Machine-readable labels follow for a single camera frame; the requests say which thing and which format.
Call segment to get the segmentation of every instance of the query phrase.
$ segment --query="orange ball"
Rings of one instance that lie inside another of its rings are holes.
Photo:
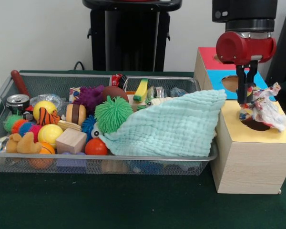
[[[42,148],[40,154],[55,154],[55,149],[49,143],[41,142]],[[54,159],[30,158],[29,164],[36,169],[45,169],[53,163]]]
[[[85,147],[86,155],[107,155],[107,147],[105,143],[99,139],[91,139]]]

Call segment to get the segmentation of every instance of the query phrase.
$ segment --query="yellow sponge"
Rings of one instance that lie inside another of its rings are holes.
[[[137,91],[134,94],[133,100],[136,100],[138,102],[145,101],[147,95],[147,85],[148,85],[148,80],[142,79]]]

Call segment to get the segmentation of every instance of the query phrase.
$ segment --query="white wall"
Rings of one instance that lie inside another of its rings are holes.
[[[193,71],[198,46],[215,46],[224,25],[212,22],[211,0],[183,0],[171,12],[165,71]],[[286,14],[279,0],[278,38]],[[0,0],[0,86],[13,69],[68,70],[80,60],[92,68],[90,10],[81,0]],[[266,76],[268,64],[261,66]]]

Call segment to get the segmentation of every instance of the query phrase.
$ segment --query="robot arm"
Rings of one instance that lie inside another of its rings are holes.
[[[271,37],[276,9],[277,0],[213,0],[213,21],[225,23],[216,52],[221,62],[236,65],[239,104],[252,101],[258,63],[270,60],[276,51]]]

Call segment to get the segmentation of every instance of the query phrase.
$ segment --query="googly eye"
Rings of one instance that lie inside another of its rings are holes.
[[[101,132],[100,132],[98,126],[97,126],[97,123],[95,123],[94,126],[93,126],[93,129],[91,131],[91,137],[92,138],[97,138],[97,137],[100,136],[100,134],[101,134]]]

